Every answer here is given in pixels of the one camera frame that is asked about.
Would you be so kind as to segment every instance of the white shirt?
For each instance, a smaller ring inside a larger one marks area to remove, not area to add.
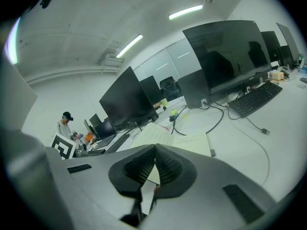
[[[64,137],[67,137],[67,138],[68,138],[68,134],[71,134],[71,129],[69,128],[69,126],[62,124],[61,121],[57,122],[57,130],[56,131],[59,132]]]

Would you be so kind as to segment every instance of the fluorescent light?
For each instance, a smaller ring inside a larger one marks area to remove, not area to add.
[[[9,58],[10,62],[12,64],[17,63],[17,52],[16,52],[16,36],[17,36],[17,29],[19,24],[20,18],[15,22],[15,25],[13,26],[8,40],[6,41],[6,56]]]
[[[158,69],[156,69],[156,71],[158,71],[160,68],[162,68],[162,67],[164,67],[164,66],[166,66],[166,65],[167,65],[167,63],[164,64],[163,66],[159,67]]]
[[[182,10],[182,11],[179,11],[177,13],[171,14],[169,16],[169,19],[172,20],[172,19],[174,19],[174,18],[176,18],[178,16],[181,16],[181,15],[183,15],[185,13],[193,12],[193,11],[196,11],[196,10],[201,10],[202,8],[203,8],[203,5],[198,5],[198,6],[186,9],[186,10]]]
[[[133,45],[135,45],[140,39],[142,39],[143,36],[139,35],[136,39],[134,39],[131,43],[129,43],[117,56],[116,58],[120,58],[123,54],[127,52],[128,49],[130,49]]]
[[[187,52],[187,53],[185,53],[184,55],[181,55],[181,56],[179,56],[179,57],[177,57],[177,59],[179,59],[180,57],[183,57],[183,56],[185,56],[185,55],[187,55],[187,54],[189,54],[190,52]]]

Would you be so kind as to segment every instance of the book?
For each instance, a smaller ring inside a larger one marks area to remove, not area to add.
[[[132,143],[131,148],[157,143],[211,157],[210,147],[205,132],[197,135],[174,137],[165,128],[153,123],[149,123],[146,126]],[[147,179],[153,183],[160,184],[159,172],[156,166],[153,167]]]

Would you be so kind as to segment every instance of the plug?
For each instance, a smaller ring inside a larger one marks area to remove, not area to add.
[[[265,128],[263,128],[263,129],[261,130],[261,132],[262,132],[263,134],[265,134],[265,135],[269,135],[269,134],[270,134],[270,132],[269,132],[267,129],[265,129]]]

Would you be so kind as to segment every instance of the black cap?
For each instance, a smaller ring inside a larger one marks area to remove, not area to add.
[[[73,117],[71,116],[71,114],[69,112],[64,112],[63,116],[65,118],[67,118],[68,120],[73,121]]]

